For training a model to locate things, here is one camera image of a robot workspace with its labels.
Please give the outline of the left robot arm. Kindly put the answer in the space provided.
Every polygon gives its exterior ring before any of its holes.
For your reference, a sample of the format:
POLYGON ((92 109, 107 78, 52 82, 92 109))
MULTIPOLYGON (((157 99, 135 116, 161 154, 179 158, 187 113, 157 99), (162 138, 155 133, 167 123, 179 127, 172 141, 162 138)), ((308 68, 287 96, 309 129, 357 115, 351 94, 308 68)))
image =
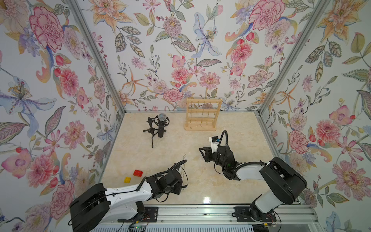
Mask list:
POLYGON ((90 187, 70 204, 68 225, 74 232, 90 232, 101 222, 140 220, 146 212, 144 203, 171 193, 179 195, 186 188, 179 169, 182 160, 166 171, 144 177, 140 184, 105 188, 102 183, 90 187))

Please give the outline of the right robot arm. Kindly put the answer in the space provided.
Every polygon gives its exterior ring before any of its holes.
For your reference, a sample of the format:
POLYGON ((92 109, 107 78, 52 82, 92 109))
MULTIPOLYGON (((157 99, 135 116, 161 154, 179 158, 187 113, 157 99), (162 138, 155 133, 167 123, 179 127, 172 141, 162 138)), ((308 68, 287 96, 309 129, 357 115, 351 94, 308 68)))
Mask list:
POLYGON ((274 221, 274 210, 281 205, 293 204, 307 188, 307 181, 277 157, 269 162, 237 162, 227 143, 228 139, 226 130, 220 137, 210 137, 210 147, 199 149, 205 162, 220 166, 220 174, 228 180, 264 180, 269 187, 266 193, 257 197, 247 208, 235 209, 234 216, 251 222, 262 222, 265 219, 274 221))

